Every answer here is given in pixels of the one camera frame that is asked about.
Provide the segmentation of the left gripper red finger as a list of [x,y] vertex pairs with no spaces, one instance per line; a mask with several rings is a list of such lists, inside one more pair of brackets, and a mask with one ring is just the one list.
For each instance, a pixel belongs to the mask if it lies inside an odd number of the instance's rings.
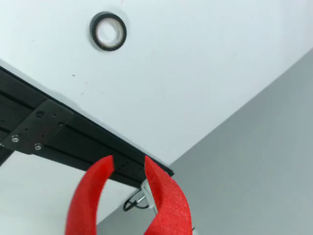
[[157,209],[145,234],[191,235],[189,204],[176,181],[148,156],[145,156],[145,174]]
[[98,160],[85,173],[72,197],[66,235],[95,235],[97,208],[106,181],[114,171],[113,156]]

